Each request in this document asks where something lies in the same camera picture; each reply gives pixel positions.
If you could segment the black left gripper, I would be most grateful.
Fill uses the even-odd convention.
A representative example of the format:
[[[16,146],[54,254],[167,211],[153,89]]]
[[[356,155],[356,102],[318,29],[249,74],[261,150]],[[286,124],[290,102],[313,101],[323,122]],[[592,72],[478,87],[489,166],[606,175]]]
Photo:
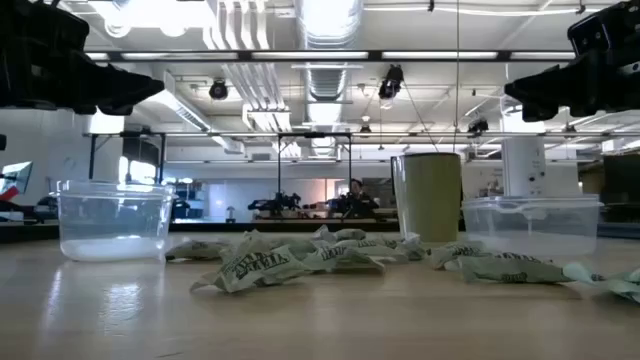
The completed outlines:
[[[164,82],[83,52],[0,49],[0,108],[96,110],[130,116],[134,106],[164,90]]]

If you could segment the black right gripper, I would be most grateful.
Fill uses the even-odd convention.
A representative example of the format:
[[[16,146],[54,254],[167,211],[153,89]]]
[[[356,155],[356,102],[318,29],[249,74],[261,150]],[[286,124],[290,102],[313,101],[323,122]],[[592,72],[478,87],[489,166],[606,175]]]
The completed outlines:
[[[577,116],[640,110],[640,48],[589,51],[564,67],[514,80],[504,92],[523,104],[524,122],[551,120],[563,106]]]

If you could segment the white pillar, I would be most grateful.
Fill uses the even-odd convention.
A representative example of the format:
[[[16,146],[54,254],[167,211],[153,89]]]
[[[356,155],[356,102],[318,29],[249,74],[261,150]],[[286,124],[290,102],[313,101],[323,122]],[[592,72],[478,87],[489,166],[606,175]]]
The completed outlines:
[[[502,141],[504,194],[541,196],[545,188],[546,162],[542,122],[525,122],[523,105],[503,95],[500,99],[500,130],[508,133]]]

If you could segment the dark background monitor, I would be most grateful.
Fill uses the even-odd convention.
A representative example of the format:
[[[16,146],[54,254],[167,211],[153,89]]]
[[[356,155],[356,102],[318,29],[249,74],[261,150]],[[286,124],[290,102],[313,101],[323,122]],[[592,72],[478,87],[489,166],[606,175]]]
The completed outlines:
[[[640,203],[640,154],[605,156],[603,166],[603,201]]]

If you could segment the tall clear plastic bin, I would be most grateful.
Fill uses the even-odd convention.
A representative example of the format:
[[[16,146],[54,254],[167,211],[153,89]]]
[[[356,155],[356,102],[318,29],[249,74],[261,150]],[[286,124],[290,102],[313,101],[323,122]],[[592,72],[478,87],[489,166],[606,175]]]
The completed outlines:
[[[85,262],[164,257],[172,203],[170,186],[66,180],[53,193],[60,249]]]

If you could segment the low clear plastic bin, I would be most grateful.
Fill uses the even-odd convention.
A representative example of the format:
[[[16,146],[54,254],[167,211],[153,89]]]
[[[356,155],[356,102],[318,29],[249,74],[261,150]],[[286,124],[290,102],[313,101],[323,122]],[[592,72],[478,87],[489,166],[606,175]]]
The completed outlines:
[[[486,197],[462,203],[467,237],[502,252],[590,255],[597,248],[602,203],[596,195]]]

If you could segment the tilted computer monitor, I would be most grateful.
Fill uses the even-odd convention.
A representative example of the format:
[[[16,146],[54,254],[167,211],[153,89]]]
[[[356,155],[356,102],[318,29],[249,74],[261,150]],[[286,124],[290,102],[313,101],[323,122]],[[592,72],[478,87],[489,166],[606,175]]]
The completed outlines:
[[[0,170],[0,195],[24,194],[29,184],[32,167],[32,161],[4,165]]]

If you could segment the green cup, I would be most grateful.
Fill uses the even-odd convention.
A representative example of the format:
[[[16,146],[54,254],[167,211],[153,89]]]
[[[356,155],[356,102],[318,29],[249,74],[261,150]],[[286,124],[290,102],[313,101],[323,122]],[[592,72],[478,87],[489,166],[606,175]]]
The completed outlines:
[[[400,232],[423,243],[457,238],[462,197],[460,156],[414,153],[391,159]]]

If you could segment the person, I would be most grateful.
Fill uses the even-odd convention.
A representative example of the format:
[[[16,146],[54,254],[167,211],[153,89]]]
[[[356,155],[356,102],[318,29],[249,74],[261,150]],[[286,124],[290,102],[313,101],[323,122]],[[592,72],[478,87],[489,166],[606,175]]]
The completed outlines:
[[[375,210],[379,205],[364,191],[363,183],[352,178],[347,194],[347,211],[345,218],[375,218]]]

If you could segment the black background station frame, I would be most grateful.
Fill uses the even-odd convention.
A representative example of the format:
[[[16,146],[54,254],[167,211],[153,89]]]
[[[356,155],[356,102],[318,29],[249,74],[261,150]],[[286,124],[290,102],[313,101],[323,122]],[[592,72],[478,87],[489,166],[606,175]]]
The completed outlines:
[[[347,152],[348,152],[348,180],[352,177],[352,134],[349,132],[322,132],[322,131],[307,131],[307,132],[280,132],[277,133],[277,192],[274,198],[274,209],[272,215],[276,218],[284,219],[284,211],[296,211],[296,207],[290,207],[289,202],[285,199],[285,194],[282,189],[282,146],[283,138],[291,138],[295,140],[299,137],[305,139],[324,139],[324,138],[345,138],[347,140]]]
[[[122,131],[119,133],[85,133],[84,137],[90,138],[90,155],[89,155],[89,167],[88,167],[88,178],[92,180],[94,178],[94,168],[95,168],[95,156],[97,152],[97,139],[99,137],[106,137],[104,143],[106,143],[111,138],[134,138],[134,139],[143,139],[150,137],[159,137],[160,138],[160,150],[159,150],[159,160],[157,165],[157,172],[155,181],[160,183],[164,180],[164,164],[166,159],[166,148],[167,148],[167,133],[166,132],[152,132],[152,131]]]

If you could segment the silver ventilation duct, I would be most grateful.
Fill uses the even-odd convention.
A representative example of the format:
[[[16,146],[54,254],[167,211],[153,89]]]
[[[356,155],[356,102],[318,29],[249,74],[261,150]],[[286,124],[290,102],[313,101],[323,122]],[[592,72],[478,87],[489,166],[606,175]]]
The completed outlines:
[[[301,47],[305,50],[352,48],[361,24],[363,0],[295,0]],[[338,100],[346,85],[346,70],[307,71],[314,100]]]

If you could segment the black aluminium rig frame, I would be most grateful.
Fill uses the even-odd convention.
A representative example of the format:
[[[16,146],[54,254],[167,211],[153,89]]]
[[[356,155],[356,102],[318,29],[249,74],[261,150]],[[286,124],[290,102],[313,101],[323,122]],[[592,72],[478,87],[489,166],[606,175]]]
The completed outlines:
[[[391,51],[391,50],[295,50],[295,51],[275,51],[275,50],[207,50],[207,51],[186,51],[186,50],[161,50],[161,51],[96,51],[89,52],[87,55],[96,60],[97,63],[109,64],[129,64],[129,63],[222,63],[222,64],[252,64],[252,63],[399,63],[399,62],[422,62],[422,63],[535,63],[535,62],[559,62],[568,63],[572,59],[572,53],[567,51],[475,51],[475,50],[429,50],[429,51]],[[592,132],[560,132],[545,131],[542,137],[545,138],[568,138],[568,141],[577,142],[593,140],[612,140],[614,138],[640,138],[640,130],[626,131],[631,127],[637,126],[640,129],[640,119],[634,123],[622,125],[619,128],[610,128],[603,131]],[[204,138],[204,137],[223,137],[223,138],[268,138],[276,139],[275,131],[266,132],[238,132],[238,131],[209,131],[209,132],[166,132],[167,138]],[[352,134],[352,147],[354,138],[373,138],[375,133],[359,133],[349,132]],[[378,137],[384,138],[402,138],[413,141],[407,142],[405,145],[415,143],[414,140],[451,138],[455,144],[463,144],[462,140],[475,141],[483,137],[490,138],[489,142],[504,140],[508,133],[486,131],[484,133],[467,133],[458,132],[457,130],[447,132],[436,132],[432,130],[418,131],[395,131],[382,132]],[[33,210],[35,207],[23,207],[25,213],[27,210]],[[31,212],[27,220],[35,221],[37,213]],[[40,241],[59,239],[59,225],[57,222],[45,220],[45,223],[37,223],[32,221],[25,222],[0,222],[0,240],[5,242],[18,241]],[[393,225],[391,222],[376,222],[374,220],[326,220],[329,228],[332,230],[340,230],[349,226],[362,225],[365,230],[391,232],[398,230],[399,225]],[[254,225],[251,224],[213,224],[213,223],[178,223],[170,225],[170,232],[240,232],[251,230],[254,227],[264,232],[308,232],[311,231],[312,225],[320,225],[321,221],[316,220],[260,220]],[[602,223],[598,227],[598,234],[614,238],[628,237],[632,239],[640,239],[640,235],[634,235],[633,232],[640,230],[628,230],[640,228],[640,225],[619,225],[618,223]]]

